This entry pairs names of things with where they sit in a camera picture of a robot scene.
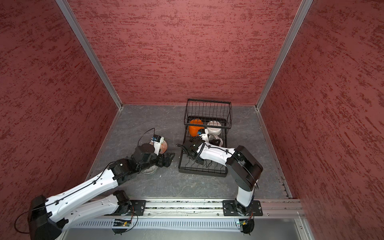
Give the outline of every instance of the gray floor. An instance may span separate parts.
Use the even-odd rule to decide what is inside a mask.
[[[132,229],[122,235],[112,232],[111,229],[84,229],[71,228],[66,233],[65,240],[105,240],[105,239],[135,239],[135,240],[299,240],[297,227],[293,219],[256,219],[255,229],[251,235],[241,232],[218,231],[187,231],[163,229]]]
[[[172,165],[160,168],[153,175],[139,174],[118,189],[125,190],[127,195],[137,198],[235,198],[237,184],[229,174],[224,178],[179,173],[180,148],[176,147],[176,144],[182,143],[184,138],[184,110],[185,106],[124,106],[105,150],[99,161],[94,163],[91,177],[101,172],[109,162],[131,156],[140,136],[155,127],[156,134],[163,136],[167,141],[167,151],[176,153]],[[254,108],[234,106],[232,112],[228,147],[245,146],[264,168],[258,182],[260,189],[255,191],[255,198],[285,198]],[[141,143],[149,142],[151,137],[152,133],[148,133]]]

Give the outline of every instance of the black mounting plate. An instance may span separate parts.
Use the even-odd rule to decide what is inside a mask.
[[[145,201],[145,200],[132,200],[131,199],[131,204],[133,206],[133,209],[135,210],[135,213],[138,216],[143,216],[146,203],[147,203],[147,201]]]
[[[260,201],[254,200],[251,202],[251,208],[254,216],[262,216],[263,210]],[[236,211],[236,203],[234,200],[223,201],[224,216],[240,216]]]

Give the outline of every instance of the white bowl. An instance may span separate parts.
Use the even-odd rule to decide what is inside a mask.
[[[221,124],[218,121],[210,121],[208,125],[213,125],[213,126],[221,126]],[[208,134],[213,134],[213,135],[220,135],[221,133],[221,128],[215,128],[215,127],[207,127]]]

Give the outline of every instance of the aluminum frame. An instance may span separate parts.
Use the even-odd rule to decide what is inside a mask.
[[[92,166],[87,174],[87,177],[85,178],[85,181],[87,181],[88,179],[91,178],[91,173],[93,172],[94,168],[95,168],[95,163],[99,161],[99,159],[102,157],[102,155],[104,154],[104,150],[107,146],[107,142],[109,141],[109,139],[111,138],[112,136],[112,133],[113,133],[113,129],[115,128],[116,126],[116,123],[118,122],[119,118],[120,118],[120,115],[122,113],[122,110],[124,109],[124,106],[120,109],[118,109],[116,115],[115,115],[115,118],[113,119],[113,122],[111,124],[111,126],[109,127],[109,130],[107,132],[107,135],[105,136],[104,140],[103,140],[103,143],[101,144],[101,147],[96,155],[96,158],[95,160],[93,161],[92,163]]]
[[[261,115],[261,112],[258,109],[256,109],[256,116],[257,116],[257,119],[259,120],[260,127],[261,127],[261,129],[263,131],[263,135],[264,135],[264,138],[265,138],[265,142],[266,142],[266,144],[268,146],[269,152],[271,153],[271,155],[272,155],[272,157],[274,159],[274,163],[275,163],[275,167],[277,169],[277,173],[280,176],[280,180],[283,182],[283,187],[285,188],[286,194],[287,194],[288,198],[292,198],[293,197],[292,193],[289,190],[288,183],[287,183],[287,181],[285,179],[283,170],[281,169],[281,165],[280,165],[279,159],[277,158],[277,155],[276,155],[275,149],[273,147],[271,138],[269,137],[268,130],[266,129],[266,126],[265,126],[263,117]]]
[[[239,218],[224,216],[223,200],[233,199],[179,199],[143,198],[146,200],[143,216],[139,218]],[[263,216],[255,218],[306,218],[299,199],[255,199],[260,201]],[[100,216],[98,218],[116,218]]]
[[[288,31],[288,34],[285,38],[285,41],[283,43],[283,46],[281,47],[281,50],[279,52],[279,55],[277,56],[276,62],[272,68],[271,74],[269,75],[265,86],[263,88],[263,91],[261,92],[261,95],[256,103],[256,108],[260,110],[261,106],[263,105],[263,102],[271,89],[271,86],[276,78],[277,73],[280,70],[281,65],[283,64],[283,61],[285,57],[287,56],[287,53],[289,49],[291,48],[291,45],[293,43],[293,40],[295,39],[297,33],[299,32],[300,26],[303,23],[303,20],[305,16],[307,15],[307,12],[312,4],[312,0],[303,0],[299,6],[299,9],[297,10],[296,16],[293,19],[292,25]]]
[[[91,63],[95,67],[97,73],[99,74],[109,94],[113,98],[113,101],[115,101],[116,106],[119,109],[121,109],[123,105],[122,101],[120,100],[118,94],[116,93],[115,88],[113,87],[111,81],[109,80],[95,52],[93,51],[91,44],[88,42],[87,37],[85,36],[83,30],[80,27],[80,24],[77,22],[76,17],[74,16],[68,2],[66,0],[56,0],[56,3],[59,5],[61,12],[63,13],[64,17],[67,19],[69,25],[71,26],[80,44],[83,46],[84,51],[88,55],[88,58],[91,60]]]

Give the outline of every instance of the red textured wall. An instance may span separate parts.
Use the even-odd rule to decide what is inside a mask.
[[[68,0],[123,103],[255,104],[301,0]]]
[[[383,11],[315,0],[262,106],[316,240],[384,239]]]
[[[55,0],[2,1],[0,39],[0,238],[29,239],[13,221],[84,181],[117,107]]]

